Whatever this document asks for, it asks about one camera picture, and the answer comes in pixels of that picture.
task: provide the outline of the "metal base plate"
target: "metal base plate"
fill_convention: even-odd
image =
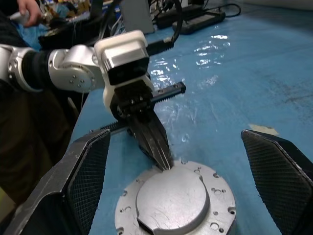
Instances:
[[[171,170],[143,172],[120,197],[118,235],[226,235],[235,221],[233,194],[214,170],[174,162]]]

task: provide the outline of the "blue tablecloth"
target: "blue tablecloth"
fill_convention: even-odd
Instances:
[[[172,34],[149,35],[148,41]],[[156,88],[183,81],[186,94],[158,104],[176,159],[217,170],[236,200],[237,234],[280,234],[255,188],[240,133],[250,124],[274,128],[313,160],[312,12],[245,5],[241,16],[189,36],[153,56]],[[72,141],[113,122],[92,92]],[[91,235],[116,234],[115,206],[123,189],[152,162],[125,132],[112,136],[105,182]]]

